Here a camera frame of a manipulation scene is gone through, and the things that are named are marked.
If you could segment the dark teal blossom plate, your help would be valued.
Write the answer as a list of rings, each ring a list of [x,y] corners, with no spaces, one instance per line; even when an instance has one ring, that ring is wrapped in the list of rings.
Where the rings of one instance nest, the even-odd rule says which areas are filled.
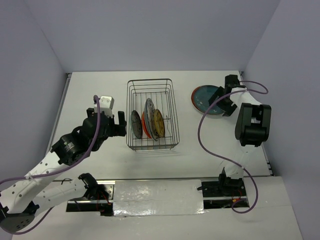
[[[207,109],[210,107],[209,99],[218,89],[215,85],[201,85],[200,88],[197,90],[195,96],[201,101],[202,105],[200,107],[201,113],[205,113]]]

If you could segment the blue floral white plate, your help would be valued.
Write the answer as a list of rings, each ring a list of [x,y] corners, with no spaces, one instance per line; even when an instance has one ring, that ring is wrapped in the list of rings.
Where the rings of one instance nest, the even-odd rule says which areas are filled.
[[[157,142],[159,140],[159,136],[157,134],[155,123],[154,123],[154,113],[156,109],[151,98],[146,99],[144,110],[145,110],[145,117],[146,117],[145,121],[148,125],[149,134],[151,138]]]

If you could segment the red and teal patterned plate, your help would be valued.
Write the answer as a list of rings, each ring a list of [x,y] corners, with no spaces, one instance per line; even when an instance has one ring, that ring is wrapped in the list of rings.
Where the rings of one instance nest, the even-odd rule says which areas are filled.
[[[191,102],[193,104],[193,106],[199,111],[202,112],[201,110],[201,106],[202,106],[202,102],[196,97],[196,92],[197,90],[200,88],[201,86],[196,87],[192,94],[191,94]]]

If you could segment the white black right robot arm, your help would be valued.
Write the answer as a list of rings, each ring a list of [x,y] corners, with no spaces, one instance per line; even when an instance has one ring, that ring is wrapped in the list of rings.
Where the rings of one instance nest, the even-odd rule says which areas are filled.
[[[229,162],[218,177],[218,192],[228,196],[241,188],[244,168],[249,164],[252,153],[269,138],[272,108],[257,101],[234,74],[225,77],[224,87],[219,87],[208,103],[211,105],[224,95],[227,97],[216,105],[225,117],[239,110],[234,135],[242,151],[234,158],[235,163]]]

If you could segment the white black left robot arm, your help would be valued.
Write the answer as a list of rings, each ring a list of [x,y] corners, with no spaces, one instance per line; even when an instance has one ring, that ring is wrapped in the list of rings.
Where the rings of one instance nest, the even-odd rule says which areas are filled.
[[[90,173],[82,173],[69,183],[46,189],[63,172],[80,164],[96,152],[109,137],[124,137],[125,113],[118,111],[119,123],[106,111],[88,108],[87,117],[78,126],[60,137],[50,152],[23,177],[12,177],[15,183],[0,192],[0,227],[7,233],[22,235],[42,212],[49,213],[60,203],[76,198],[109,200],[109,193]]]

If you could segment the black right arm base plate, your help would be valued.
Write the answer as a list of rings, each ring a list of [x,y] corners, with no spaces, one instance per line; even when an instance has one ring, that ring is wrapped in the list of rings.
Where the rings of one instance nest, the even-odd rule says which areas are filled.
[[[240,187],[222,186],[218,181],[202,181],[197,188],[205,199],[227,200],[247,195],[244,184]]]

